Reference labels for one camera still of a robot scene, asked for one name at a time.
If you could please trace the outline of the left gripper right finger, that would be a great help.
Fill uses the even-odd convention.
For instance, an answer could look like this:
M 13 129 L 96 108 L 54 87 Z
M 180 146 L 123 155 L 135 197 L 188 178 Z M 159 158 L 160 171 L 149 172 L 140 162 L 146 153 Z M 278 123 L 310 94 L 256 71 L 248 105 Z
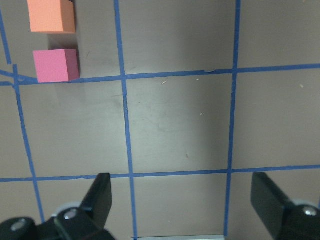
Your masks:
M 250 201 L 272 239 L 320 238 L 320 208 L 289 198 L 266 173 L 252 174 Z

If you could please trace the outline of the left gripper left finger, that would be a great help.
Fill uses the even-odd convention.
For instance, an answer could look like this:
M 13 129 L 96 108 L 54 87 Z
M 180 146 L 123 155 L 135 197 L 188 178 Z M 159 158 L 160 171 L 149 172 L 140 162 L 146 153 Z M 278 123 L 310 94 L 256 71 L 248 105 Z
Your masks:
M 54 225 L 63 240 L 113 240 L 105 229 L 111 208 L 111 176 L 99 173 L 79 207 L 61 211 Z

